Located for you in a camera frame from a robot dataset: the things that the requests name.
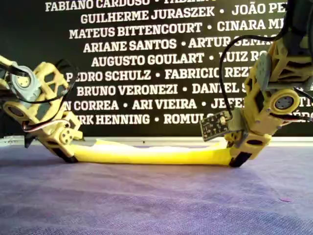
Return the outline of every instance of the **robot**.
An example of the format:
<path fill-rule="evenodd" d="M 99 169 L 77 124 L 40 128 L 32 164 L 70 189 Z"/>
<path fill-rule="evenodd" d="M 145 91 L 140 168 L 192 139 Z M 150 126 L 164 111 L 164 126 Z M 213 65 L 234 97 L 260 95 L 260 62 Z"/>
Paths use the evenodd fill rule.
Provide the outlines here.
<path fill-rule="evenodd" d="M 25 132 L 25 147 L 34 139 L 66 163 L 120 164 L 202 164 L 240 167 L 255 159 L 269 144 L 276 131 L 294 121 L 313 121 L 311 117 L 290 115 L 300 104 L 300 95 L 313 83 L 313 3 L 311 0 L 288 0 L 284 27 L 271 38 L 241 36 L 224 50 L 219 66 L 220 84 L 227 110 L 200 121 L 204 141 L 224 137 L 226 147 L 136 148 L 120 143 L 84 141 L 81 123 L 66 111 L 63 102 L 75 79 L 66 81 L 61 71 L 77 69 L 70 63 L 42 62 L 34 71 L 0 56 L 0 101 L 2 109 L 15 119 Z M 223 61 L 227 51 L 242 39 L 271 41 L 245 80 L 243 108 L 232 108 L 223 85 Z"/>

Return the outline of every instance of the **black backdrop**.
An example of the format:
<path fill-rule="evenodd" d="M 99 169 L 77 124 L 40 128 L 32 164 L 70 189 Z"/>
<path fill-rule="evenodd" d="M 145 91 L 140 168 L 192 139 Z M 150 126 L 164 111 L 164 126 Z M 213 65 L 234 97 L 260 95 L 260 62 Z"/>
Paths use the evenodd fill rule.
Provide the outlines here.
<path fill-rule="evenodd" d="M 284 15 L 281 6 L 283 2 L 269 0 L 257 2 L 247 0 L 180 1 L 168 3 L 167 0 L 121 0 L 118 1 L 120 4 L 124 2 L 144 4 L 109 7 L 117 1 L 89 0 L 85 4 L 93 8 L 81 10 L 61 10 L 62 3 L 57 1 L 50 3 L 41 0 L 3 1 L 0 13 L 0 54 L 33 69 L 41 61 L 56 62 L 61 58 L 66 58 L 77 65 L 81 72 L 93 71 L 102 75 L 98 77 L 98 81 L 76 82 L 68 99 L 68 108 L 79 115 L 83 122 L 82 130 L 85 136 L 200 136 L 199 124 L 192 122 L 197 122 L 197 118 L 201 115 L 206 116 L 225 108 L 220 103 L 216 106 L 216 102 L 221 100 L 222 95 L 218 90 L 213 89 L 213 86 L 218 83 L 217 67 L 220 53 L 225 47 L 224 43 L 243 34 L 263 36 L 277 34 L 281 27 L 280 19 Z M 72 2 L 68 1 L 63 4 L 70 6 Z M 237 8 L 241 9 L 241 14 L 236 14 Z M 179 16 L 179 9 L 185 13 L 184 18 L 151 19 L 154 10 Z M 115 14 L 120 20 L 110 22 L 110 17 L 112 19 L 114 16 L 112 13 L 127 11 L 136 13 Z M 104 13 L 102 19 L 106 22 L 86 23 L 86 15 L 94 13 Z M 127 14 L 132 17 L 140 15 L 150 17 L 150 20 L 137 18 L 138 20 L 129 21 L 131 17 L 128 17 L 128 21 L 123 21 L 122 19 Z M 161 34 L 158 34 L 156 29 L 158 24 L 162 25 Z M 127 30 L 127 26 L 136 28 L 134 35 L 124 36 L 123 32 Z M 103 34 L 99 36 L 98 29 L 98 33 L 88 37 L 88 30 L 95 30 L 95 28 L 103 28 Z M 160 48 L 145 48 L 144 44 L 149 41 L 151 43 L 151 40 L 162 40 L 162 45 Z M 124 46 L 121 46 L 119 51 L 114 51 L 111 42 L 122 41 L 124 41 Z M 87 53 L 88 50 L 92 51 L 92 43 L 107 44 L 101 52 Z M 242 83 L 247 76 L 247 68 L 253 65 L 258 53 L 267 50 L 268 47 L 269 45 L 265 43 L 245 41 L 241 46 L 235 46 L 231 50 L 236 52 L 236 56 L 232 57 L 234 54 L 231 54 L 228 57 L 230 61 L 224 64 L 227 67 L 225 82 L 229 85 L 227 90 L 230 89 L 228 97 L 232 98 L 236 106 L 243 104 L 242 98 L 245 94 L 242 92 Z M 163 61 L 166 61 L 166 58 L 173 58 L 173 55 L 176 55 L 176 60 L 173 59 L 168 64 L 161 63 L 160 59 L 163 58 Z M 115 66 L 111 66 L 110 63 L 106 66 L 92 66 L 97 64 L 96 61 L 102 62 L 100 57 L 112 58 L 114 56 L 123 57 L 124 63 Z M 135 60 L 136 65 L 125 64 L 128 59 L 132 58 L 138 59 Z M 194 74 L 187 75 L 186 79 L 178 79 L 179 76 L 184 76 L 183 71 L 179 69 L 189 69 Z M 142 74 L 138 76 L 141 80 L 112 81 L 113 71 L 119 73 L 118 71 L 126 70 L 141 71 Z M 151 78 L 142 80 L 143 71 L 146 70 L 149 70 Z M 86 87 L 89 87 L 87 89 L 94 96 L 88 95 Z M 157 88 L 159 88 L 159 94 L 145 94 Z M 92 93 L 99 90 L 103 92 L 105 89 L 109 89 L 111 93 L 109 95 L 99 95 L 101 92 Z M 124 89 L 126 89 L 126 94 L 121 93 Z M 142 91 L 144 94 L 136 95 L 134 91 Z M 185 99 L 188 103 L 185 107 L 190 109 L 175 107 L 175 99 L 180 99 L 180 102 Z M 302 101 L 298 111 L 303 115 L 312 116 L 311 105 L 305 99 Z M 143 109 L 139 109 L 138 104 L 144 104 L 144 102 L 148 106 L 142 106 Z M 171 109 L 161 106 L 165 102 L 170 102 Z M 79 110 L 82 107 L 90 110 Z M 123 124 L 122 121 L 130 121 L 129 115 L 135 116 L 134 123 Z M 5 134 L 21 133 L 19 126 L 8 117 L 4 117 L 2 122 Z M 289 125 L 281 129 L 276 136 L 311 136 L 311 124 L 303 122 Z"/>

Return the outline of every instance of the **yellow flexible body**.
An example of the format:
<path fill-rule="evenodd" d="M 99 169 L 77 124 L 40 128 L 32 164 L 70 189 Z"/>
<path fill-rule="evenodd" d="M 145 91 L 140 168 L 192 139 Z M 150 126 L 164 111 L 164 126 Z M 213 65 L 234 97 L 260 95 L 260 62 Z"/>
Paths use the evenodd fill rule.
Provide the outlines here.
<path fill-rule="evenodd" d="M 302 9 L 307 9 L 303 6 L 297 8 L 297 14 L 302 15 Z M 3 109 L 20 124 L 26 121 L 29 125 L 36 125 L 52 117 L 53 120 L 62 119 L 70 123 L 69 126 L 62 122 L 53 123 L 31 132 L 32 137 L 36 137 L 49 151 L 69 163 L 215 164 L 239 167 L 246 160 L 254 159 L 269 144 L 271 136 L 278 129 L 290 124 L 278 115 L 290 114 L 298 107 L 300 98 L 293 88 L 304 86 L 306 83 L 308 86 L 312 84 L 312 59 L 308 53 L 304 53 L 308 51 L 308 37 L 305 36 L 301 42 L 296 43 L 294 40 L 297 40 L 299 35 L 294 36 L 292 30 L 289 34 L 286 40 L 281 38 L 273 42 L 267 54 L 260 56 L 251 68 L 245 80 L 244 107 L 234 110 L 233 119 L 228 120 L 227 115 L 222 112 L 201 121 L 203 138 L 208 140 L 222 135 L 227 140 L 227 147 L 217 145 L 201 149 L 135 148 L 100 140 L 88 146 L 83 141 L 83 133 L 79 131 L 80 121 L 73 112 L 65 111 L 64 107 L 60 108 L 61 99 L 44 104 L 27 104 L 18 99 L 8 99 L 4 102 Z M 0 64 L 8 67 L 15 65 L 2 56 Z M 42 62 L 33 74 L 36 82 L 40 83 L 40 91 L 32 90 L 32 93 L 24 94 L 29 99 L 52 99 L 69 86 L 63 74 L 51 63 Z M 1 92 L 16 92 L 17 87 L 20 87 L 21 92 L 26 91 L 27 79 L 14 79 L 17 81 L 15 88 L 12 78 L 0 79 L 0 95 Z"/>
<path fill-rule="evenodd" d="M 149 147 L 139 148 L 110 141 L 97 140 L 89 146 L 73 145 L 79 162 L 118 164 L 188 164 L 229 165 L 229 148 L 219 143 L 207 148 Z"/>

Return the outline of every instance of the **yellow foam tube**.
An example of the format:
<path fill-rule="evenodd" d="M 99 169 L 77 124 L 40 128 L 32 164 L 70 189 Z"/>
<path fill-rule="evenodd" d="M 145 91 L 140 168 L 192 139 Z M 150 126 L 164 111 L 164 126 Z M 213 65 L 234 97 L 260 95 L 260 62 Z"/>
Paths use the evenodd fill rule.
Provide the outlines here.
<path fill-rule="evenodd" d="M 72 145 L 80 162 L 156 165 L 229 165 L 230 149 L 221 143 L 206 148 L 137 148 L 111 141 L 97 140 L 94 146 Z"/>

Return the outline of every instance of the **floor mat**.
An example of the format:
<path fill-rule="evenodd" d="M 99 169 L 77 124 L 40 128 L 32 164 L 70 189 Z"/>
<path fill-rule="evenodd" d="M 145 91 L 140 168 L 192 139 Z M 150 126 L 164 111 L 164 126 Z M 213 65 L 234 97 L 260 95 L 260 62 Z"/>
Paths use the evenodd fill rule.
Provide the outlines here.
<path fill-rule="evenodd" d="M 219 166 L 65 164 L 0 148 L 0 235 L 310 235 L 313 147 Z"/>

